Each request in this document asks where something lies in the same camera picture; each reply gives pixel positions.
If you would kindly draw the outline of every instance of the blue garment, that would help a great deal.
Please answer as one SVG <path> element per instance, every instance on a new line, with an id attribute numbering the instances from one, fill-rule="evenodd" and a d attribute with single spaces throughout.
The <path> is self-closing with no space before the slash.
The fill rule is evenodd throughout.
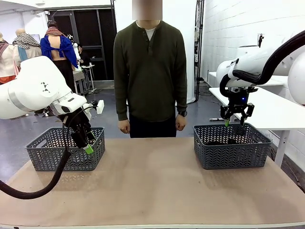
<path id="1" fill-rule="evenodd" d="M 67 37 L 61 36 L 61 45 L 59 49 L 51 47 L 48 35 L 42 38 L 40 45 L 43 56 L 46 56 L 53 61 L 51 51 L 57 50 L 59 52 L 59 57 L 66 57 L 71 62 L 71 64 L 74 65 L 74 67 L 78 68 L 77 58 L 72 46 L 72 42 Z"/>
<path id="2" fill-rule="evenodd" d="M 25 49 L 18 46 L 18 53 L 20 57 L 20 62 L 26 61 L 28 59 L 27 53 L 25 52 Z"/>

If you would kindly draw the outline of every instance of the hand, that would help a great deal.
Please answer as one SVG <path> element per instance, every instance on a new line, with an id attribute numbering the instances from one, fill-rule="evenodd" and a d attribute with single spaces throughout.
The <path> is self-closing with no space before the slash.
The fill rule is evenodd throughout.
<path id="1" fill-rule="evenodd" d="M 179 131 L 183 131 L 183 129 L 186 127 L 187 121 L 186 117 L 183 117 L 182 115 L 177 115 L 176 118 L 176 129 Z"/>
<path id="2" fill-rule="evenodd" d="M 128 119 L 124 121 L 119 121 L 118 127 L 124 134 L 130 133 L 130 123 Z"/>

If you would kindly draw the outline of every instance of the black pants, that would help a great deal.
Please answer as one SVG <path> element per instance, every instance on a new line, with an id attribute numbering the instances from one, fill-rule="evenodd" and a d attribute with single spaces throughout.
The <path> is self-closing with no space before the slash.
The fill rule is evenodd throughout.
<path id="1" fill-rule="evenodd" d="M 131 114 L 129 115 L 130 137 L 176 137 L 176 117 L 173 116 L 163 122 L 146 122 Z"/>
<path id="2" fill-rule="evenodd" d="M 72 65 L 69 60 L 53 61 L 66 80 L 66 84 L 75 93 Z"/>

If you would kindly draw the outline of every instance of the gray plastic basket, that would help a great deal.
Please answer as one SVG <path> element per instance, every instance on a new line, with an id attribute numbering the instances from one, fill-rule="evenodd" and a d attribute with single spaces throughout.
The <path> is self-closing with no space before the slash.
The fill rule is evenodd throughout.
<path id="1" fill-rule="evenodd" d="M 204 169 L 263 167 L 270 146 L 250 124 L 194 126 L 194 150 Z"/>
<path id="2" fill-rule="evenodd" d="M 96 138 L 90 142 L 94 152 L 88 155 L 69 138 L 69 158 L 64 171 L 93 171 L 105 152 L 104 128 L 92 128 Z M 26 146 L 36 171 L 55 171 L 64 152 L 62 128 L 50 128 Z"/>

